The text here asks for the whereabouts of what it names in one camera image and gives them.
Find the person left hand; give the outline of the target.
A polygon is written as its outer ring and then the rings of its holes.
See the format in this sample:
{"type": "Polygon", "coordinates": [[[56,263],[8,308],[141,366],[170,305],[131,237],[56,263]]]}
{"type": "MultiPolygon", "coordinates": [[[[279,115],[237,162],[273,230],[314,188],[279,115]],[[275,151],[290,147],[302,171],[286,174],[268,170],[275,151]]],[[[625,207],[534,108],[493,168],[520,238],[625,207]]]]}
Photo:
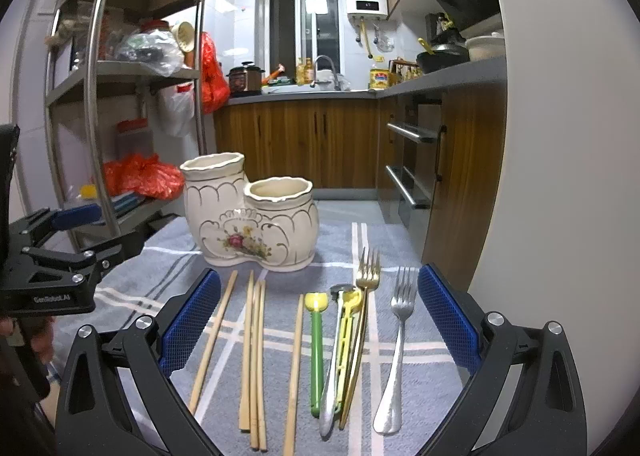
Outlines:
{"type": "MultiPolygon", "coordinates": [[[[43,365],[49,364],[54,356],[54,323],[55,318],[52,316],[38,317],[38,326],[29,335],[30,346],[43,365]]],[[[16,340],[18,338],[16,331],[17,321],[15,319],[10,317],[1,318],[2,337],[16,340]]]]}

